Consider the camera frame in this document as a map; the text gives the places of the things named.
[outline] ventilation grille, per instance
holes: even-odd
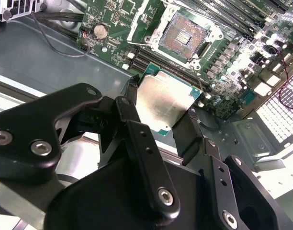
[[[40,11],[44,0],[0,0],[0,21],[5,22]]]
[[[282,102],[293,108],[293,77],[282,91]],[[281,144],[287,147],[293,143],[293,110],[279,102],[278,91],[257,110],[257,113]]]

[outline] dimm slot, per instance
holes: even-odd
[[[251,22],[252,24],[260,28],[263,27],[264,24],[262,22],[258,22],[255,18],[251,17],[249,14],[246,14],[240,8],[237,8],[235,5],[231,4],[229,1],[221,0],[221,2],[225,4],[226,6],[228,6],[230,9],[232,9],[233,11],[237,12],[241,17],[243,17],[248,22]]]

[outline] motherboard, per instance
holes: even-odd
[[[286,81],[293,0],[89,0],[77,45],[133,75],[158,66],[226,120]]]

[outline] red wire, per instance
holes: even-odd
[[[282,57],[283,67],[284,67],[284,70],[285,70],[285,73],[286,73],[286,77],[287,77],[287,81],[286,81],[286,82],[282,85],[282,87],[280,88],[280,91],[279,91],[279,101],[280,101],[280,103],[281,103],[283,106],[285,106],[286,108],[293,110],[293,107],[289,107],[289,106],[287,106],[286,104],[284,104],[284,103],[282,102],[282,91],[283,91],[283,89],[289,84],[289,75],[288,75],[287,65],[286,65],[286,62],[285,62],[285,59],[284,59],[282,53],[280,52],[279,55]]]

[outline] screw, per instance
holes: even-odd
[[[165,188],[159,189],[158,196],[159,196],[160,201],[164,205],[171,206],[173,204],[173,196],[172,196],[171,192],[169,192],[167,189],[165,189]]]
[[[12,134],[7,131],[0,130],[0,145],[8,145],[11,142]]]
[[[41,11],[46,11],[46,9],[47,9],[47,5],[46,5],[45,3],[42,3],[42,4],[40,5],[40,10],[41,10]]]
[[[122,100],[125,104],[130,104],[130,102],[129,102],[125,97],[123,97],[121,100]]]
[[[240,161],[238,158],[235,158],[235,161],[236,161],[239,165],[242,164],[241,161]]]
[[[52,146],[46,141],[38,140],[31,145],[31,151],[38,156],[46,156],[52,151]]]
[[[265,147],[264,147],[262,144],[259,144],[259,145],[258,145],[258,148],[259,148],[260,150],[263,150]]]
[[[208,139],[208,143],[209,143],[211,146],[215,147],[215,143],[214,143],[212,140]]]
[[[90,93],[90,94],[92,94],[92,95],[97,95],[97,92],[95,92],[92,89],[87,89],[87,92]]]
[[[3,13],[3,19],[8,21],[10,18],[12,18],[12,14],[10,11],[4,11]]]
[[[225,222],[232,228],[232,229],[237,229],[237,221],[235,217],[233,217],[232,214],[230,214],[227,211],[223,211],[223,218]]]

